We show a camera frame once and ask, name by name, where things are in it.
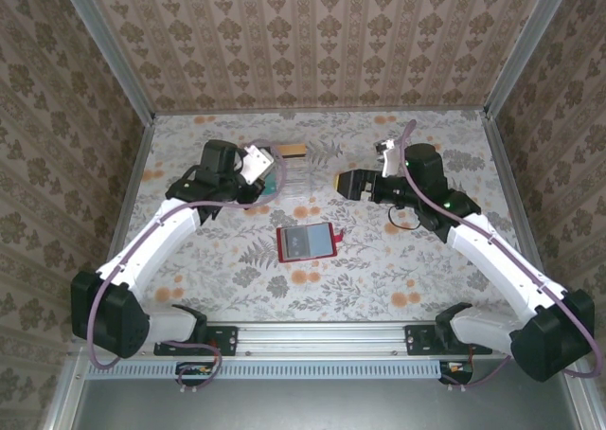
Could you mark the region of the red card holder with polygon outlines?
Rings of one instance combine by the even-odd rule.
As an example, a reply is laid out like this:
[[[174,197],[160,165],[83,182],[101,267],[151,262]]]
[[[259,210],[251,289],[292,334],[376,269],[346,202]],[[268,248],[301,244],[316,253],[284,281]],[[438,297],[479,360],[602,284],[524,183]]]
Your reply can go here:
[[[307,258],[304,258],[302,260],[286,260],[284,258],[284,252],[283,252],[283,237],[282,237],[282,230],[287,228],[287,227],[280,227],[276,230],[276,243],[277,243],[277,256],[278,256],[278,261],[280,263],[290,263],[290,262],[300,262],[300,261],[306,261],[306,260],[320,260],[320,259],[324,259],[324,258],[332,258],[335,257],[337,255],[337,245],[339,242],[341,242],[343,240],[343,237],[345,235],[345,230],[341,229],[341,230],[335,230],[334,226],[332,223],[331,227],[332,227],[332,239],[333,239],[333,245],[335,247],[335,251],[334,254],[328,257],[323,257],[323,258],[313,258],[310,255]],[[304,227],[308,227],[311,224],[306,224],[306,225],[297,225],[297,226],[304,226]]]

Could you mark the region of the clear acrylic card organizer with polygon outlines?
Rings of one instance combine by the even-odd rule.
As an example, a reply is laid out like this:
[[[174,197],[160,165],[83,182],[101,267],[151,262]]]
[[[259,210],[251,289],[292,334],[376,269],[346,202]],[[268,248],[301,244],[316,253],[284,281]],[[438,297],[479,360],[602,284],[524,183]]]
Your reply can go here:
[[[270,149],[270,152],[276,159],[276,166],[270,173],[275,174],[278,179],[276,197],[285,199],[308,195],[312,187],[311,162],[309,160],[308,148],[305,158],[283,159],[278,155],[277,146]]]

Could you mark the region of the light blue card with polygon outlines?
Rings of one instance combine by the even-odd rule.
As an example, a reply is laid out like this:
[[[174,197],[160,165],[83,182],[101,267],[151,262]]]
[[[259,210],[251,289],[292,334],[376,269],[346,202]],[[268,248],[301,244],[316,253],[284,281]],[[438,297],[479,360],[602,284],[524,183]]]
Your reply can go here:
[[[323,258],[334,254],[335,247],[332,239],[330,223],[312,224],[307,227],[310,256]]]

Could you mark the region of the dark card with white print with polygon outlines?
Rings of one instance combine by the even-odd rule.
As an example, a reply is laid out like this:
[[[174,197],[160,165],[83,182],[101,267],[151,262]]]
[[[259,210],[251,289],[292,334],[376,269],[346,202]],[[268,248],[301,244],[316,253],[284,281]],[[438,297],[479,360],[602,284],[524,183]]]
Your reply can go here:
[[[282,230],[283,252],[286,260],[302,260],[310,254],[307,228],[292,226]]]

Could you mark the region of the grey metal sheet panel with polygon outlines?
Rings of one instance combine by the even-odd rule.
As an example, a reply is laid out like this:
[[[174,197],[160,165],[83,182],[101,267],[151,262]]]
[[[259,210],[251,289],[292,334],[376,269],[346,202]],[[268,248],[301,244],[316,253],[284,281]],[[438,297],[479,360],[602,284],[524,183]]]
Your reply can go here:
[[[73,430],[580,430],[561,384],[512,370],[461,392],[437,381],[94,381]]]

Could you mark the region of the aluminium table end rail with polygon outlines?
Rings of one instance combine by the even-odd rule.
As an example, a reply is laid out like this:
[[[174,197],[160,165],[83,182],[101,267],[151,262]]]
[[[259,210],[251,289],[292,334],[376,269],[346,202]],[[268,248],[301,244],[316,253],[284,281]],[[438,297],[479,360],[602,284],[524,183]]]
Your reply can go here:
[[[470,106],[375,106],[375,107],[299,107],[299,108],[258,108],[258,109],[232,109],[232,110],[190,110],[190,111],[157,111],[153,117],[158,116],[216,116],[216,115],[265,115],[265,114],[304,114],[304,113],[404,113],[404,112],[452,112],[452,111],[480,111],[485,112],[481,105]]]

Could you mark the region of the aluminium table side rail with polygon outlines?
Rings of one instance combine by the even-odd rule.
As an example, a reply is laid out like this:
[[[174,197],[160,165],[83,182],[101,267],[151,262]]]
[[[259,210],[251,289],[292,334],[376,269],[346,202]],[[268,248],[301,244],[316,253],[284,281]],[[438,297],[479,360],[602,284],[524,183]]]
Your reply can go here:
[[[143,130],[141,142],[134,160],[132,173],[126,188],[122,207],[116,223],[116,229],[110,244],[107,260],[112,260],[122,249],[129,229],[130,219],[134,211],[136,195],[142,180],[147,157],[151,150],[154,135],[153,121],[147,124]]]
[[[486,137],[490,145],[494,167],[498,173],[501,187],[508,205],[508,216],[511,219],[516,235],[515,247],[520,254],[537,270],[542,272],[541,262],[536,243],[524,210],[522,199],[516,186],[505,146],[499,134],[495,121],[492,118],[482,120]]]

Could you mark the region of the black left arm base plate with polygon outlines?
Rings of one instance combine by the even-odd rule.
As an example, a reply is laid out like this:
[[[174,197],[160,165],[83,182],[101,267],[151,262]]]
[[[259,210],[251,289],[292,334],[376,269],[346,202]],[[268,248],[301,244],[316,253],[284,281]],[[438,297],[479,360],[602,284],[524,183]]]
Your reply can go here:
[[[185,341],[185,347],[175,347],[166,343],[154,346],[156,356],[204,356],[212,355],[207,349],[193,348],[195,344],[205,344],[216,348],[224,356],[234,356],[239,340],[239,329],[236,326],[204,326],[197,328]]]

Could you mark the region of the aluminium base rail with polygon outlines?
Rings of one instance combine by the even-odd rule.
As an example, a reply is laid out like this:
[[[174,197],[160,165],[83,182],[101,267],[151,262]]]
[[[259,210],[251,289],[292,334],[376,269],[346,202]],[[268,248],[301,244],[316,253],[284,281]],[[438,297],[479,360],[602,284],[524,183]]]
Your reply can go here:
[[[404,327],[434,324],[429,321],[345,322],[345,323],[207,323],[207,326],[236,326],[239,340],[231,357],[411,356],[407,353]],[[154,326],[147,322],[127,324],[123,330],[103,330],[97,340],[98,357],[113,354],[121,359],[153,353],[163,335],[179,337],[185,331],[172,324]],[[157,356],[182,359],[210,356]]]

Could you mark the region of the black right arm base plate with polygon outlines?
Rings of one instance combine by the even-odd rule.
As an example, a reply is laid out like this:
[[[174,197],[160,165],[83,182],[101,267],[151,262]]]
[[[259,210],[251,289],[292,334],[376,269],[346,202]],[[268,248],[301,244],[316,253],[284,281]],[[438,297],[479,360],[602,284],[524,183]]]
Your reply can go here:
[[[486,347],[460,342],[449,329],[436,324],[407,325],[404,327],[407,353],[420,355],[489,355]]]

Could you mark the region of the aluminium frame post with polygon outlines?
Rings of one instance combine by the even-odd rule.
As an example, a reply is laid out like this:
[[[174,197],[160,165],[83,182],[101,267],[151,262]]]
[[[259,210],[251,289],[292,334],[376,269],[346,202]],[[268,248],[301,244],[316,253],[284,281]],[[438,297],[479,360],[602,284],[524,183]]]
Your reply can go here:
[[[153,123],[154,110],[139,83],[133,67],[122,52],[116,34],[110,29],[96,0],[70,0],[86,29],[108,63],[124,94],[145,127]]]
[[[488,119],[495,119],[503,108],[561,2],[562,0],[537,0],[535,2],[484,105]]]

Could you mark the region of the aluminium lower frame bar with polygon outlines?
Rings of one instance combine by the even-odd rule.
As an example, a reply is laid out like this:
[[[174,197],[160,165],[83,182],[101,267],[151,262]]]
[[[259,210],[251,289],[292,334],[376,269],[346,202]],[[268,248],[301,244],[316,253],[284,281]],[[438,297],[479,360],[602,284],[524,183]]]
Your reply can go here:
[[[85,384],[88,360],[85,355],[69,357],[62,368],[43,430],[71,430]]]
[[[601,402],[592,380],[563,376],[579,430],[602,430]]]

